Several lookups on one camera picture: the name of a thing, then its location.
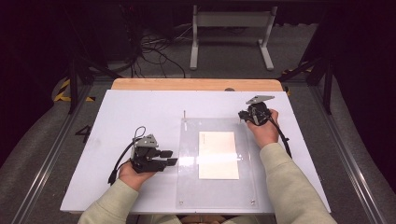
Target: chair leg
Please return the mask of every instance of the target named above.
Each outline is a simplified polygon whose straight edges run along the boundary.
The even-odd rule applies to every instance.
[[[264,39],[259,39],[260,50],[262,51],[262,57],[264,58],[265,66],[268,71],[274,70],[274,65],[272,63],[270,54],[268,52],[267,43],[270,38],[271,30],[274,24],[275,16],[276,16],[277,7],[271,8],[271,15],[268,18],[268,22],[266,25],[265,36]]]
[[[198,64],[198,25],[197,25],[197,6],[194,6],[192,13],[192,48],[191,48],[191,60],[190,69],[196,70]]]

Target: wire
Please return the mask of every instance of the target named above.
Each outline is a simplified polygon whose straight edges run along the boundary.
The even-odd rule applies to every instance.
[[[156,64],[156,65],[160,65],[160,64],[162,64],[162,62],[160,61],[159,63],[154,63],[154,62],[151,62],[151,61],[149,61],[149,60],[147,60],[146,58],[143,58],[143,60],[144,61],[146,61],[146,62],[148,62],[148,63],[152,63],[152,64]]]
[[[137,75],[136,70],[134,69],[134,64],[131,64],[131,77],[134,77],[134,74]]]
[[[187,37],[179,37],[179,39],[182,39],[182,40],[192,40],[191,38],[187,38]]]
[[[189,39],[186,37],[183,37],[183,35],[188,34],[191,31],[192,26],[189,26],[189,28],[187,28],[185,31],[183,31],[179,36],[173,38],[172,40],[168,40],[165,38],[157,38],[157,39],[148,39],[148,41],[143,42],[141,45],[145,46],[145,45],[149,45],[151,48],[157,49],[157,50],[164,50],[167,49],[169,46],[177,43],[177,40],[181,39],[178,42],[183,41],[184,39]]]
[[[135,224],[139,223],[139,219],[140,219],[140,215],[137,215],[137,219],[136,219],[136,223]]]
[[[162,63],[160,63],[160,67],[161,67],[161,71],[163,72],[163,75],[164,75],[165,77],[167,77],[166,74],[165,74],[165,72],[163,71],[163,64],[162,64]]]
[[[186,72],[184,71],[184,69],[178,64],[178,63],[176,63],[176,62],[174,62],[173,60],[171,60],[171,59],[169,59],[165,54],[163,54],[162,52],[160,52],[159,50],[157,50],[157,49],[152,49],[153,51],[156,51],[157,53],[159,53],[159,54],[161,54],[166,60],[168,60],[169,62],[171,62],[171,63],[174,63],[177,67],[179,67],[180,68],[180,70],[183,72],[183,77],[185,78],[186,77]]]
[[[121,66],[121,67],[118,67],[118,68],[115,68],[115,69],[109,69],[109,70],[112,71],[112,72],[115,72],[115,73],[120,73],[120,72],[123,72],[123,71],[127,70],[131,66],[131,64],[133,64],[132,60],[129,61],[127,64]],[[97,71],[92,71],[92,70],[90,70],[90,72],[92,74],[94,74],[94,75],[102,75],[103,74],[102,72],[97,72]]]
[[[142,74],[142,68],[140,67],[139,61],[136,60],[136,63],[137,63],[137,67],[139,67],[139,74],[140,74],[140,76],[141,76],[141,77],[145,77],[145,76],[143,76],[143,74]]]
[[[277,132],[279,133],[280,138],[282,139],[283,145],[285,145],[285,149],[286,152],[288,153],[288,155],[292,158],[291,156],[291,152],[290,152],[290,147],[289,147],[289,138],[285,137],[285,134],[282,133],[282,131],[280,130],[279,125],[277,125],[274,121],[274,119],[271,117],[271,115],[267,115],[265,113],[262,113],[261,111],[258,111],[260,114],[262,114],[263,116],[265,116],[271,123],[274,124],[274,126],[276,127]]]
[[[136,137],[137,131],[138,131],[139,129],[141,129],[141,128],[144,129],[143,133]],[[130,143],[130,144],[128,145],[128,147],[126,147],[126,148],[123,150],[123,152],[121,153],[119,159],[118,159],[117,162],[116,162],[116,165],[114,166],[113,171],[111,172],[110,176],[108,177],[108,180],[107,180],[107,183],[108,183],[108,184],[113,185],[114,182],[116,182],[117,171],[118,171],[118,170],[120,169],[120,167],[121,167],[121,165],[120,165],[120,167],[119,167],[120,161],[121,161],[122,158],[124,157],[125,153],[129,150],[129,148],[131,148],[131,146],[133,146],[135,142],[139,141],[139,140],[141,139],[140,137],[142,137],[142,136],[145,134],[145,132],[146,132],[146,127],[145,127],[145,126],[140,126],[140,127],[138,127],[138,128],[134,131],[134,138],[133,138],[133,140],[132,140],[132,143]]]

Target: hand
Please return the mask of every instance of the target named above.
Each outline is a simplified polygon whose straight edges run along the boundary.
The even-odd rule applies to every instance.
[[[143,183],[155,174],[156,172],[138,174],[134,168],[132,168],[131,162],[128,161],[121,166],[119,179],[132,189],[139,191]]]
[[[270,109],[270,111],[271,117],[277,125],[278,113],[274,109]],[[252,122],[248,121],[247,126],[253,132],[256,143],[260,148],[263,148],[270,143],[277,143],[279,139],[279,133],[277,132],[275,125],[269,120],[262,126],[256,126]]]

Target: sleeve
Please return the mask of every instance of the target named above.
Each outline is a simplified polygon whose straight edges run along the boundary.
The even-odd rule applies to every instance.
[[[78,223],[122,223],[126,222],[138,192],[121,180],[116,182],[81,215]]]
[[[336,223],[304,173],[279,143],[260,152],[277,223]]]

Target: white table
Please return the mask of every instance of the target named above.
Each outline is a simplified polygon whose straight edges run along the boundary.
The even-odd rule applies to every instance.
[[[212,81],[214,83],[218,82],[217,84],[221,83],[221,80]],[[250,80],[241,80],[241,83],[244,83],[244,81],[249,82]],[[175,80],[175,82],[180,84],[183,81]],[[106,93],[93,125],[91,136],[64,197],[61,210],[82,212],[109,188],[107,184],[108,176],[121,152],[131,143],[137,127],[146,126],[146,134],[153,133],[155,135],[160,150],[173,150],[174,156],[177,156],[184,111],[186,111],[187,118],[238,119],[237,113],[248,107],[245,101],[255,95],[275,96],[275,99],[265,103],[270,108],[279,111],[278,122],[284,134],[290,139],[289,145],[294,161],[316,188],[330,211],[314,164],[285,92],[120,90],[110,90]],[[247,140],[254,143],[251,133],[248,133]],[[266,190],[265,172],[259,158],[259,149],[257,148],[256,155],[254,155],[254,151],[253,148],[251,150],[251,168],[256,189],[254,206],[196,208],[178,206],[177,164],[175,167],[167,167],[164,172],[156,174],[145,183],[131,212],[136,214],[202,213],[234,215],[273,213],[274,210],[269,202]],[[129,156],[130,153],[127,153],[124,161]]]

